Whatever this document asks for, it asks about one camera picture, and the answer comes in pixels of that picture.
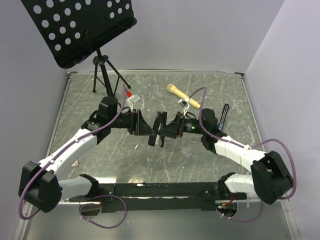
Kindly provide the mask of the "black stapler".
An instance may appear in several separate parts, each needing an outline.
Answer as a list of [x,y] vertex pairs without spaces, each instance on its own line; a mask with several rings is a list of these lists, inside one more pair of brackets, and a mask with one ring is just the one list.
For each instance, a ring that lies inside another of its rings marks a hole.
[[154,147],[156,145],[157,139],[159,140],[158,144],[160,148],[163,148],[165,145],[165,137],[159,135],[159,131],[162,130],[167,123],[167,112],[166,111],[158,111],[156,118],[153,123],[152,129],[155,132],[155,135],[149,136],[148,145]]

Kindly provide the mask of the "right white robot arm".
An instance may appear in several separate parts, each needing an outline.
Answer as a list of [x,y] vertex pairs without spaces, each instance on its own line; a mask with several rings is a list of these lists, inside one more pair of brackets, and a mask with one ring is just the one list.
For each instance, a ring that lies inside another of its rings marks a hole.
[[158,130],[158,135],[176,139],[184,133],[201,135],[204,148],[226,157],[248,170],[248,174],[230,172],[218,180],[218,193],[223,199],[234,194],[256,195],[266,204],[273,204],[294,188],[294,179],[276,151],[256,150],[232,139],[217,127],[212,109],[201,110],[199,118],[186,119],[181,112],[173,121]]

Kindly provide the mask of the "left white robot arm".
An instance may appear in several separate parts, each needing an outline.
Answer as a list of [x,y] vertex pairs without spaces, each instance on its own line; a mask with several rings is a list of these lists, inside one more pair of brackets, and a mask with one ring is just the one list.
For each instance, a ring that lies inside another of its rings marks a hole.
[[67,169],[106,138],[113,128],[127,129],[135,136],[155,136],[155,131],[143,119],[141,110],[133,106],[140,100],[127,93],[129,111],[122,112],[118,99],[106,96],[76,134],[57,151],[37,163],[29,161],[22,168],[18,196],[44,213],[53,210],[59,201],[83,196],[87,201],[99,195],[99,182],[87,174],[62,180]]

